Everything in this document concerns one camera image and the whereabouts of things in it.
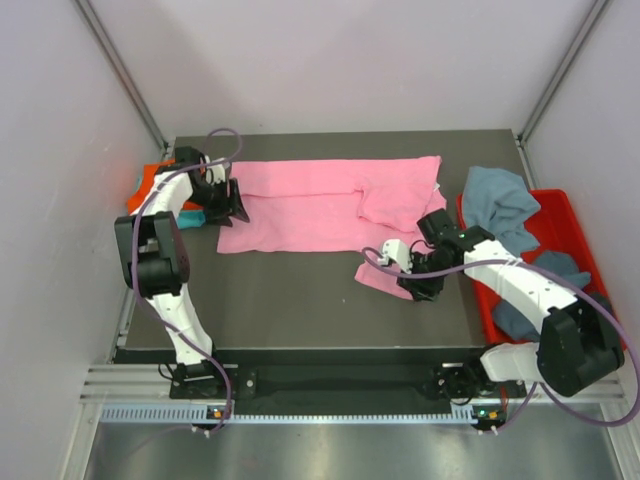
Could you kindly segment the pink t shirt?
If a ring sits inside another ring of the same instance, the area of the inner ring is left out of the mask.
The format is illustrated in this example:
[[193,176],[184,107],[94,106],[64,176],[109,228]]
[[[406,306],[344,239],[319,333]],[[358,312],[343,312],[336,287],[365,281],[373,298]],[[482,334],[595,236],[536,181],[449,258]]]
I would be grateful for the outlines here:
[[360,252],[399,239],[428,252],[417,222],[443,209],[438,156],[233,165],[249,222],[220,230],[220,254]]

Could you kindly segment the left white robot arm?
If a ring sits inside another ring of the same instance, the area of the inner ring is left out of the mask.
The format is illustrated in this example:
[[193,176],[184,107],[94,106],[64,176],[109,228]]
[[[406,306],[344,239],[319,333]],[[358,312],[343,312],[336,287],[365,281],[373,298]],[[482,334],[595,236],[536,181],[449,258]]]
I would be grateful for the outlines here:
[[234,220],[249,222],[230,171],[229,159],[210,160],[196,148],[179,147],[172,159],[143,168],[128,214],[114,223],[125,283],[174,346],[172,381],[192,381],[209,397],[224,390],[227,374],[190,298],[191,267],[178,220],[186,206],[193,206],[206,223],[231,227]]

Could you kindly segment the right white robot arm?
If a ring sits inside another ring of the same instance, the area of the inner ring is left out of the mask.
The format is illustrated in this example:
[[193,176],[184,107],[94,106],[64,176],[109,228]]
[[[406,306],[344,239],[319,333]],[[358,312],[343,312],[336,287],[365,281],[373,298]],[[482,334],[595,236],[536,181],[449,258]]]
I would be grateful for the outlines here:
[[486,350],[466,372],[474,393],[487,396],[503,382],[522,380],[542,382],[570,397],[623,365],[623,345],[605,317],[605,297],[583,299],[562,278],[532,270],[484,228],[458,229],[443,209],[417,225],[430,252],[415,252],[398,239],[383,244],[385,260],[403,274],[398,285],[414,300],[435,299],[444,282],[439,272],[460,266],[466,276],[514,307],[539,335],[535,341]]

